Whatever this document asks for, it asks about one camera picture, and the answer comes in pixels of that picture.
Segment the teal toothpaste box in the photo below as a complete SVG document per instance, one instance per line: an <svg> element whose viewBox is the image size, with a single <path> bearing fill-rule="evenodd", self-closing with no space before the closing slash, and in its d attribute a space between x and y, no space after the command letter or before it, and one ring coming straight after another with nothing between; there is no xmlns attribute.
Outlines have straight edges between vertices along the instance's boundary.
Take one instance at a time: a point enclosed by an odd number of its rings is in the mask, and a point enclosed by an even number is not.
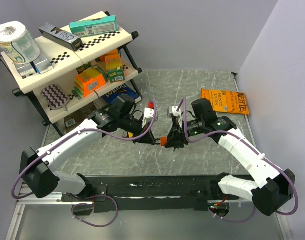
<svg viewBox="0 0 305 240"><path fill-rule="evenodd" d="M117 17L115 15L71 22L69 28L73 35L80 38L119 31Z"/></svg>

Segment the cream three-tier shelf rack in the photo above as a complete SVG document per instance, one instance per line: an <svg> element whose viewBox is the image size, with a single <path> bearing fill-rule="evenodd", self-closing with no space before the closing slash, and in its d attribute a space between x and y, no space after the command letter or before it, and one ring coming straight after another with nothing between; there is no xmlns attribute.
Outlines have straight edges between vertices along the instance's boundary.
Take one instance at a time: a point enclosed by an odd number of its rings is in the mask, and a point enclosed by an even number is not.
<svg viewBox="0 0 305 240"><path fill-rule="evenodd" d="M18 88L13 90L13 94L17 97L24 95L29 98L43 118L44 126L54 125L68 115L127 82L130 82L133 86L135 85L134 78L142 72L142 69L137 67L127 48L127 44L138 37L139 33L137 31L129 33L120 27L114 33L84 37L82 39L83 47L76 52L43 36L38 37L36 41L50 60L53 69L45 74L35 73L26 78L23 78L17 72L14 63L4 52L0 54L0 61L5 65L18 84ZM125 79L120 82L108 82L95 92L83 98L73 96L74 81L78 74L77 68L86 63L96 64L96 58L114 49L124 50L128 57L127 59L122 59L122 69ZM41 91L52 84L59 85L61 90L70 96L70 102L66 109L51 110L46 99L42 97Z"/></svg>

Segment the yellow padlock with keys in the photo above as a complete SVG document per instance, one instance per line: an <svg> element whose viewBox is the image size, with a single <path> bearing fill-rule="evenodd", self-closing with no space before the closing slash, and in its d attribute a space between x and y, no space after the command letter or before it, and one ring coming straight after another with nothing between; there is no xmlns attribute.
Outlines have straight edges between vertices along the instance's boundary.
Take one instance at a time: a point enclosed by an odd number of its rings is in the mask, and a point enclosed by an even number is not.
<svg viewBox="0 0 305 240"><path fill-rule="evenodd" d="M133 138L133 134L131 133L131 132L123 132L123 134L122 134L122 137L123 138L127 138L127 139L131 139L131 138Z"/></svg>

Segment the silver blue small box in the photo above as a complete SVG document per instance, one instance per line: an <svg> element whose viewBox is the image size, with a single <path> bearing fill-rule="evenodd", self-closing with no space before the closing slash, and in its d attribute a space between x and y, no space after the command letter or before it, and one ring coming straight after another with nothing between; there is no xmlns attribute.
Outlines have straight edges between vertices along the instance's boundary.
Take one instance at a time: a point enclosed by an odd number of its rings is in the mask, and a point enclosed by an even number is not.
<svg viewBox="0 0 305 240"><path fill-rule="evenodd" d="M35 67L36 72L40 75L45 74L54 69L49 59L44 55L40 55L32 63Z"/></svg>

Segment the orange padlock with keys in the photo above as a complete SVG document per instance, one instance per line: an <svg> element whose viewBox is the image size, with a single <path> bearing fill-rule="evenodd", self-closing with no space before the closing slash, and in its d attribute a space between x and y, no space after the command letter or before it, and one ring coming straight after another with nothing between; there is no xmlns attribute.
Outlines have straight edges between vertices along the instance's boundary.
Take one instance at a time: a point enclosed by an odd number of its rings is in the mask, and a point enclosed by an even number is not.
<svg viewBox="0 0 305 240"><path fill-rule="evenodd" d="M166 136L156 138L155 144L164 147L168 142L168 138Z"/></svg>

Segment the blue Doritos chip bag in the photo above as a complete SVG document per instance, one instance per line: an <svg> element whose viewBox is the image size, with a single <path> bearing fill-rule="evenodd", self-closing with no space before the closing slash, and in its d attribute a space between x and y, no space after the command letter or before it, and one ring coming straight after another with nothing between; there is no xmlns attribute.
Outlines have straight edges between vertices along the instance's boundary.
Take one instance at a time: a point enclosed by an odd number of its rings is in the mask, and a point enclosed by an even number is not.
<svg viewBox="0 0 305 240"><path fill-rule="evenodd" d="M107 104L112 104L117 97L123 94L132 97L136 103L139 103L142 100L142 97L139 94L137 94L132 88L130 88L127 84L122 84L117 88L114 88L113 90L104 94L98 100L99 106L103 107Z"/></svg>

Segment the brown cardboard box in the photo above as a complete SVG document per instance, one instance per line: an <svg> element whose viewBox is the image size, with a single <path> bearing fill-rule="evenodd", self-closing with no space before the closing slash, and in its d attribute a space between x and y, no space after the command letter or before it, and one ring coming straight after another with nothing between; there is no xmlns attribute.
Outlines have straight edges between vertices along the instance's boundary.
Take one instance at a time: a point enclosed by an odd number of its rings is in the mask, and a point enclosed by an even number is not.
<svg viewBox="0 0 305 240"><path fill-rule="evenodd" d="M88 116L97 110L96 105L92 102L72 114L64 118L65 132L68 134L76 127L78 127Z"/></svg>

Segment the toilet paper roll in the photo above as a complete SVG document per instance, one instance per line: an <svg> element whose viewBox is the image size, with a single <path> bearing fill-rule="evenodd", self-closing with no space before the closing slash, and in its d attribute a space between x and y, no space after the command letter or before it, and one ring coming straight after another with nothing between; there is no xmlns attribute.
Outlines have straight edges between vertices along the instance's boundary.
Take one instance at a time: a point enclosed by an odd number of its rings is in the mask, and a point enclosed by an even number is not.
<svg viewBox="0 0 305 240"><path fill-rule="evenodd" d="M16 64L29 64L36 60L41 49L19 21L10 21L0 25L0 48Z"/></svg>

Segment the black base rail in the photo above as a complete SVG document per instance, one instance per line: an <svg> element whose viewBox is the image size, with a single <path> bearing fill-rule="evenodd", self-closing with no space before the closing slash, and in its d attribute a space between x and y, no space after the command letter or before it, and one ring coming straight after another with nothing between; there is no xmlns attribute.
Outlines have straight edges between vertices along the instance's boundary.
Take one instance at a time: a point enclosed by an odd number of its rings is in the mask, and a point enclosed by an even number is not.
<svg viewBox="0 0 305 240"><path fill-rule="evenodd" d="M95 213L110 211L180 210L207 211L208 202L221 202L213 175L115 176L92 175L90 199Z"/></svg>

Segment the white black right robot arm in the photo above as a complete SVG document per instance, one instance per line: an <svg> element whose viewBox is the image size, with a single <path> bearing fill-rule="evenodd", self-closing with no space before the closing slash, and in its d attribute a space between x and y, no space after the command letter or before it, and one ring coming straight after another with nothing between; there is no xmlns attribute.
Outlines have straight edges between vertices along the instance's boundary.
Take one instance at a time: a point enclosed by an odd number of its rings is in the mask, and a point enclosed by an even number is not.
<svg viewBox="0 0 305 240"><path fill-rule="evenodd" d="M273 213L291 216L299 208L295 175L290 169L282 170L259 152L228 117L217 116L209 100L201 98L192 104L193 120L187 120L187 100L170 106L167 115L172 119L168 136L161 138L165 148L184 148L188 144L211 138L226 149L250 174L252 180L241 179L228 173L216 176L211 184L211 195L223 199L233 195L251 201L266 216Z"/></svg>

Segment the dark grey long box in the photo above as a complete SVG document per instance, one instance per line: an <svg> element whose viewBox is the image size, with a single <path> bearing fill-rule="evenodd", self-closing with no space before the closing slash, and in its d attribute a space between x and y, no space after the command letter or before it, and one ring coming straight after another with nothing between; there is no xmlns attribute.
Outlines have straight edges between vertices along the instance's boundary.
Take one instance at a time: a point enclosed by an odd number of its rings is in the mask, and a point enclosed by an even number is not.
<svg viewBox="0 0 305 240"><path fill-rule="evenodd" d="M41 35L69 50L76 52L83 46L83 41L77 35L62 30L50 23L46 23L38 29Z"/></svg>

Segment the upright orange green box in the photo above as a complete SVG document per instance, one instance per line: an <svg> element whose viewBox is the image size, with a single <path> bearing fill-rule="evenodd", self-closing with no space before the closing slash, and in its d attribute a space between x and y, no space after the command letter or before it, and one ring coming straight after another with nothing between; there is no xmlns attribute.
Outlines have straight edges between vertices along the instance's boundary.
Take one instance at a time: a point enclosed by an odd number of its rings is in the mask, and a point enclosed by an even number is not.
<svg viewBox="0 0 305 240"><path fill-rule="evenodd" d="M122 59L118 53L107 55L105 57L105 65L107 76L111 83L121 82L125 80Z"/></svg>

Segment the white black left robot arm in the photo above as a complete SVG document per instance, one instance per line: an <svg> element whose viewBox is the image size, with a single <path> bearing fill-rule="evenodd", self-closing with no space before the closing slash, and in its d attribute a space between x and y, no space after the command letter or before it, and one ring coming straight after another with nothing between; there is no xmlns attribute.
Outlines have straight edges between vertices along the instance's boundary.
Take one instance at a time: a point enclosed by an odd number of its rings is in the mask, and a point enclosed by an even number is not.
<svg viewBox="0 0 305 240"><path fill-rule="evenodd" d="M31 147L21 154L19 180L23 180L31 194L42 199L53 192L73 194L78 200L86 201L92 193L91 184L82 174L69 175L58 169L83 147L121 129L132 133L132 137L121 137L122 141L143 142L154 145L151 128L157 120L157 104L145 108L142 117L136 119L135 100L126 94L120 95L111 105L93 111L79 126L57 141L39 150Z"/></svg>

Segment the orange green sponge pack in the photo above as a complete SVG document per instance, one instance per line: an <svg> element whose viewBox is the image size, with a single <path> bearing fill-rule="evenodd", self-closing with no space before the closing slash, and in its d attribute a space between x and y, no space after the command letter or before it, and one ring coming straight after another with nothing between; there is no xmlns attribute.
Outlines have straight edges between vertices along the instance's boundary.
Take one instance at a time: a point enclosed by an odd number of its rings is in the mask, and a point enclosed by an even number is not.
<svg viewBox="0 0 305 240"><path fill-rule="evenodd" d="M94 65L75 77L74 90L81 98L85 98L107 82L105 71L98 65Z"/></svg>

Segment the orange Kettle chip bag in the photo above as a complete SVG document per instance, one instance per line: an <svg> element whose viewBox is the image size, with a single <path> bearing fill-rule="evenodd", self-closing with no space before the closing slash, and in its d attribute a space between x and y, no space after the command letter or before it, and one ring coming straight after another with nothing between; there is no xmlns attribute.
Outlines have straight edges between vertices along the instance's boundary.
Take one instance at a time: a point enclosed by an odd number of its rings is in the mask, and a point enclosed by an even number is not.
<svg viewBox="0 0 305 240"><path fill-rule="evenodd" d="M215 112L250 115L244 92L202 88L201 98L209 100Z"/></svg>

